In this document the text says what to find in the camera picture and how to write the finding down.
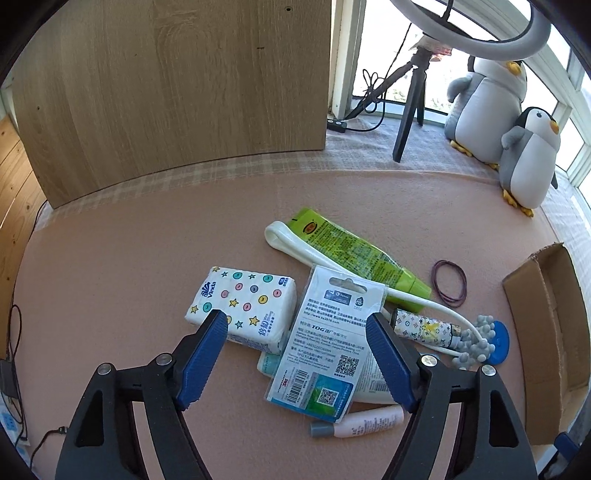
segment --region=patterned cylinder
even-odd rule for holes
[[[394,332],[398,336],[451,349],[455,349],[460,341],[461,329],[457,325],[400,309],[394,312],[394,318]]]

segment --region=barcode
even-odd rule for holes
[[[372,380],[369,385],[370,392],[388,392],[388,384],[385,380]]]
[[[334,407],[336,397],[338,396],[339,392],[323,387],[322,390],[320,390],[320,395],[318,395],[317,402],[322,403],[323,405],[328,405],[329,407]]]
[[[298,370],[295,373],[294,382],[291,385],[291,390],[287,394],[287,401],[291,403],[296,403],[298,397],[300,396],[301,390],[304,388],[306,384],[306,380],[308,380],[308,372],[304,372],[303,370]]]
[[[336,367],[336,373],[352,377],[355,375],[355,370],[357,370],[358,364],[359,358],[352,358],[350,356],[341,355],[339,359],[339,364]]]

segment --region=qr code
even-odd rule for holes
[[[346,355],[341,355],[339,364],[336,367],[336,373],[352,377],[355,375],[358,363],[359,358],[351,358]]]
[[[328,388],[323,388],[320,391],[320,395],[318,395],[317,403],[322,403],[323,405],[328,405],[329,407],[334,407],[336,402],[336,397],[339,396],[339,392],[335,392],[334,390],[329,390]]]

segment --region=window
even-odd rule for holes
[[[569,119],[560,133],[560,150],[556,156],[556,164],[563,170],[568,170],[582,146],[583,139]]]
[[[548,46],[552,49],[562,66],[566,68],[569,64],[570,47],[563,36],[558,33],[558,30],[554,28],[554,25],[552,25],[552,30],[550,31]]]
[[[583,92],[583,96],[585,100],[587,100],[587,105],[591,108],[591,80],[589,80],[589,75],[585,73],[583,77],[583,84],[581,85],[581,92]]]
[[[527,74],[527,93],[524,102],[521,104],[521,109],[525,110],[530,106],[537,106],[552,115],[558,100],[527,65],[525,66],[525,72]]]
[[[529,20],[531,18],[531,7],[527,0],[509,0],[513,6],[519,10],[523,16]]]
[[[587,200],[587,203],[591,207],[591,173],[589,173],[585,177],[583,183],[579,187],[579,190],[581,191],[583,197],[585,197],[585,200]]]
[[[442,15],[446,8],[445,4],[441,4],[436,0],[417,0],[416,3],[439,15]],[[456,11],[452,11],[450,22],[472,37],[481,40],[495,40],[495,37],[482,27]],[[368,0],[365,7],[357,71],[353,83],[353,95],[362,96],[365,93],[367,84],[363,78],[364,69],[369,74],[377,72],[380,77],[386,75],[388,67],[404,38],[408,23],[406,17],[389,0]],[[390,69],[390,73],[410,60],[414,53],[414,51],[410,50],[410,47],[418,41],[422,34],[421,30],[415,25],[411,27],[406,43],[398,56],[398,60]],[[447,101],[447,85],[452,80],[466,75],[467,64],[468,55],[459,50],[454,50],[450,57],[443,57],[441,61],[431,62],[427,70],[425,91],[425,106],[427,108],[444,113],[449,112],[452,104]],[[406,102],[411,76],[412,72],[409,72],[394,83],[388,90],[387,99]]]

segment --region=blue suction base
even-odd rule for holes
[[[507,331],[507,327],[498,320],[495,320],[494,324],[496,335],[489,342],[495,346],[495,351],[491,353],[491,356],[485,362],[489,365],[503,363],[507,355],[509,355],[509,332]]]

